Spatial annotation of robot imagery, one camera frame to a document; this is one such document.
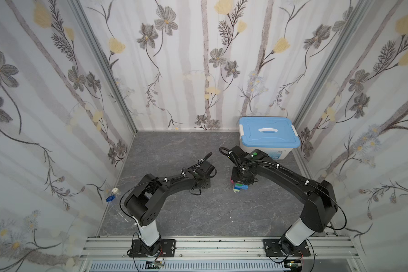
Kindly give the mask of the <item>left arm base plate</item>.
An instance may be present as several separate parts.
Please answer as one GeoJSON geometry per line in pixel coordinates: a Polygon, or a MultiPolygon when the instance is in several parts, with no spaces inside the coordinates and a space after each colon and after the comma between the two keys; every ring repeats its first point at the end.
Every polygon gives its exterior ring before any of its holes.
{"type": "Polygon", "coordinates": [[[175,239],[158,239],[154,245],[148,246],[141,239],[133,240],[130,249],[127,251],[129,257],[167,257],[175,256],[175,239]]]}

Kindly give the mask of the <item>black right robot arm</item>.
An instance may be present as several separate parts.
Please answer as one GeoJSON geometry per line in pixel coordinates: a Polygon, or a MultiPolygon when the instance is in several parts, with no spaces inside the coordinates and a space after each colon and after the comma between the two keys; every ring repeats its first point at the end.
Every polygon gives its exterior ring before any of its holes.
{"type": "Polygon", "coordinates": [[[331,183],[317,182],[301,176],[274,161],[267,153],[255,149],[246,153],[235,146],[221,147],[219,152],[234,164],[231,180],[244,185],[264,177],[295,196],[304,206],[299,219],[282,235],[278,242],[282,254],[288,256],[316,232],[323,232],[341,210],[331,183]]]}

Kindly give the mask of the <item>light blue long lego brick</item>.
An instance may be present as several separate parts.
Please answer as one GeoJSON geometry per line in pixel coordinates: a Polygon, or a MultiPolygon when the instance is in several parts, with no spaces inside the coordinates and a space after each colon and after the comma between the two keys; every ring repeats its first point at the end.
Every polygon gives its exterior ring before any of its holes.
{"type": "Polygon", "coordinates": [[[238,189],[238,190],[247,190],[248,186],[244,185],[244,184],[238,184],[238,183],[234,183],[233,185],[233,190],[234,189],[238,189]]]}

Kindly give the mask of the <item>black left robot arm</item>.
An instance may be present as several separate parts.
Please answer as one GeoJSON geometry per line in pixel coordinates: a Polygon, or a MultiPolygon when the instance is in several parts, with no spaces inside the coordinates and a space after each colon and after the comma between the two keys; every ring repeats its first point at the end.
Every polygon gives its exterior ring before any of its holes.
{"type": "Polygon", "coordinates": [[[217,170],[208,162],[212,153],[206,154],[196,164],[183,168],[181,173],[169,177],[146,174],[142,180],[129,189],[120,200],[121,211],[137,226],[137,240],[132,242],[127,255],[136,257],[159,257],[164,251],[163,240],[157,229],[156,218],[166,199],[176,193],[188,191],[200,196],[203,189],[211,187],[211,178],[217,170]]]}

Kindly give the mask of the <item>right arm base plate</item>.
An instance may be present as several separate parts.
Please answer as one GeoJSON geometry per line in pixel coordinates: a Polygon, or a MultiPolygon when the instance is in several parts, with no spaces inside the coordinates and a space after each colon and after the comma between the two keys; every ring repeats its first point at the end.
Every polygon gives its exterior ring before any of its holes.
{"type": "Polygon", "coordinates": [[[310,247],[307,241],[303,241],[299,246],[294,246],[286,239],[264,239],[264,251],[267,257],[310,257],[310,247]]]}

